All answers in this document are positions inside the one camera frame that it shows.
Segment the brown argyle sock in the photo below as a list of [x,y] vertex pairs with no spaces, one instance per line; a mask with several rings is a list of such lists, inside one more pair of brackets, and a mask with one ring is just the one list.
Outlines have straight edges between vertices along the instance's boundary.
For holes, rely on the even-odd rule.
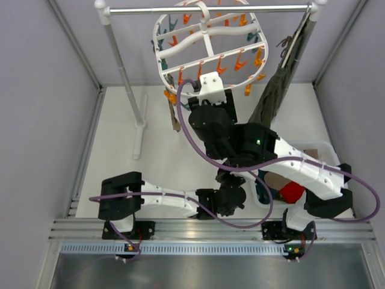
[[[171,74],[168,74],[166,76],[166,80],[170,87],[174,87],[174,79]],[[176,95],[172,93],[169,88],[165,89],[164,94],[168,99],[168,106],[170,110],[171,124],[172,124],[173,130],[176,132],[179,132],[181,130],[181,127],[174,111],[174,106],[176,105]]]

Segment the white round clip hanger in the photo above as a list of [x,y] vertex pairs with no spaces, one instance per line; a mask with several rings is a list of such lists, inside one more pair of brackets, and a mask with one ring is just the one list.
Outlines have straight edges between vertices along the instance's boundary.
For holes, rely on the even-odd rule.
[[201,14],[184,13],[176,19],[163,14],[156,22],[152,45],[164,95],[173,105],[187,78],[204,85],[203,95],[213,100],[220,88],[242,87],[265,78],[269,47],[254,13],[210,14],[203,1],[182,1],[178,7],[198,6]]

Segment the beige ribbed sock striped cuff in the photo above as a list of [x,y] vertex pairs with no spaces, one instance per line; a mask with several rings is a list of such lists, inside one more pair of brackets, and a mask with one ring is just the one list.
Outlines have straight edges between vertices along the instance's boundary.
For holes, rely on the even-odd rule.
[[267,172],[264,181],[269,188],[275,191],[280,191],[291,182],[290,179],[273,172]]

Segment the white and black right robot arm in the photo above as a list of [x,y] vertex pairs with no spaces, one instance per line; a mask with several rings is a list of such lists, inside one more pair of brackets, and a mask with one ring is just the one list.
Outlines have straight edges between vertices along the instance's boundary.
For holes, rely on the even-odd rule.
[[255,172],[258,166],[296,184],[303,192],[285,209],[283,227],[303,231],[315,219],[333,219],[350,209],[353,194],[345,187],[351,166],[328,167],[291,146],[276,132],[259,123],[238,124],[231,90],[215,104],[194,96],[188,99],[188,123],[203,142],[207,159],[224,160],[225,166]]

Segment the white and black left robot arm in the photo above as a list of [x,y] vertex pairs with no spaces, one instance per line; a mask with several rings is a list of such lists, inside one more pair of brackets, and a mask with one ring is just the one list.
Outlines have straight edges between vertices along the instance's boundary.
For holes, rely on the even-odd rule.
[[245,179],[220,172],[217,181],[218,189],[177,191],[146,182],[140,172],[128,172],[103,180],[100,196],[91,200],[99,204],[98,218],[111,222],[121,233],[133,231],[135,214],[142,209],[161,209],[197,220],[228,217],[244,209]]

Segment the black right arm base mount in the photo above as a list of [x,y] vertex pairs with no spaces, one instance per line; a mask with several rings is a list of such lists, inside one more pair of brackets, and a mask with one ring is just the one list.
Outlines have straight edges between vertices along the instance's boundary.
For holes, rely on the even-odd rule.
[[309,223],[303,231],[289,229],[281,221],[267,221],[262,224],[262,239],[264,241],[273,241],[277,244],[311,240],[314,232],[314,223]]

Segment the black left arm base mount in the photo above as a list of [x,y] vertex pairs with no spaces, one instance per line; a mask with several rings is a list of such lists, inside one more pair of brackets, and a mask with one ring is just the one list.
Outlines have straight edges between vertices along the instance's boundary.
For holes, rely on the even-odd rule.
[[[124,232],[122,229],[115,227],[121,235],[130,240],[150,240],[155,233],[156,223],[153,221],[134,221],[134,226],[131,231]],[[103,224],[102,230],[103,240],[123,240],[121,236],[112,228],[110,222]]]

